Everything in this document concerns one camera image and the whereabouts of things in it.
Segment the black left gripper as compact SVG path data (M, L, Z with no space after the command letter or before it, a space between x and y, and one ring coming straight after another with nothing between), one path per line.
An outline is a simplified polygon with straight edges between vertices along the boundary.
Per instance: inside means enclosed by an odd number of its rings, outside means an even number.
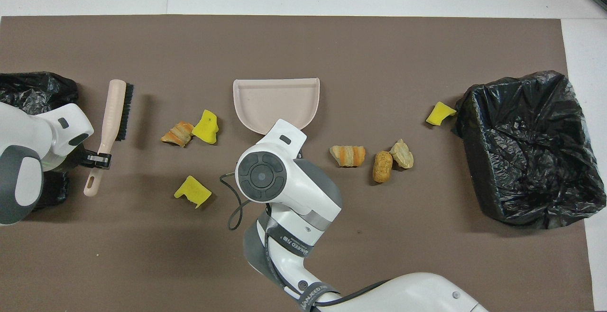
M66 157L67 170L72 170L78 166L107 170L111 163L111 154L92 153L85 147L74 148Z

